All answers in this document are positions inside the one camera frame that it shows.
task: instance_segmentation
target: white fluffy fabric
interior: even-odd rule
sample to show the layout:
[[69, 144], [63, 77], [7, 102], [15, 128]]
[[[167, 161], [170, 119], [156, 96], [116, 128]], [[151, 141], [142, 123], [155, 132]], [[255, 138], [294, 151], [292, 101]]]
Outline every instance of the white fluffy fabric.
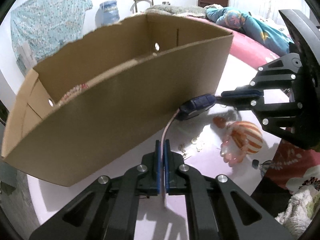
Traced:
[[313, 201], [313, 197], [319, 192], [312, 186], [303, 186], [289, 200], [285, 212], [278, 214], [276, 220], [287, 228], [298, 239], [311, 223], [308, 217], [307, 204]]

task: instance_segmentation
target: blue blanket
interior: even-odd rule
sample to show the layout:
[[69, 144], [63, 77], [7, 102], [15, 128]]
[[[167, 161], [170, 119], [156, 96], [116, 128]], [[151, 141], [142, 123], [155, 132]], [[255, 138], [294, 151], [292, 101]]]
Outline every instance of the blue blanket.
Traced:
[[293, 42], [291, 38], [247, 13], [225, 7], [209, 8], [206, 15], [217, 25], [243, 33], [280, 57], [289, 53], [289, 42]]

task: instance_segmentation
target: pink bed sheet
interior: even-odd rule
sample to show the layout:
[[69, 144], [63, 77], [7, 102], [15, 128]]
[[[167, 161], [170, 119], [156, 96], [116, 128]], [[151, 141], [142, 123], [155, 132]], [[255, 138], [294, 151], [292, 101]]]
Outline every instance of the pink bed sheet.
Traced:
[[277, 54], [263, 47], [260, 43], [254, 41], [253, 39], [245, 36], [242, 33], [218, 26], [206, 19], [191, 16], [188, 16], [187, 18], [215, 25], [219, 28], [226, 29], [232, 32], [234, 37], [230, 49], [230, 54], [248, 64], [249, 66], [253, 67], [254, 69], [258, 69], [258, 67], [279, 58]]

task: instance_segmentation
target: orange and white striped object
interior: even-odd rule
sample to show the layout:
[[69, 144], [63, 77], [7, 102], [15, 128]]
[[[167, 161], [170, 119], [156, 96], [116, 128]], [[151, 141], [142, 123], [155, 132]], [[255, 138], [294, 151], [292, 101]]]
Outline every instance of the orange and white striped object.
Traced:
[[239, 121], [232, 124], [231, 137], [239, 148], [248, 144], [247, 154], [255, 154], [263, 145], [262, 133], [259, 128], [251, 122]]

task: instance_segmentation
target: triangular cutout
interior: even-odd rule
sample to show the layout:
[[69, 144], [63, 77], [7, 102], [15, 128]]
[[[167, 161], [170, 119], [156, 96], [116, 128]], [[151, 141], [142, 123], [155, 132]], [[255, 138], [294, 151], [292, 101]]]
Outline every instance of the triangular cutout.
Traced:
[[261, 220], [262, 216], [250, 206], [236, 191], [232, 191], [231, 197], [239, 212], [242, 223], [245, 226]]
[[81, 226], [87, 215], [94, 195], [94, 192], [90, 192], [87, 196], [79, 200], [78, 203], [63, 216], [62, 220], [75, 227]]

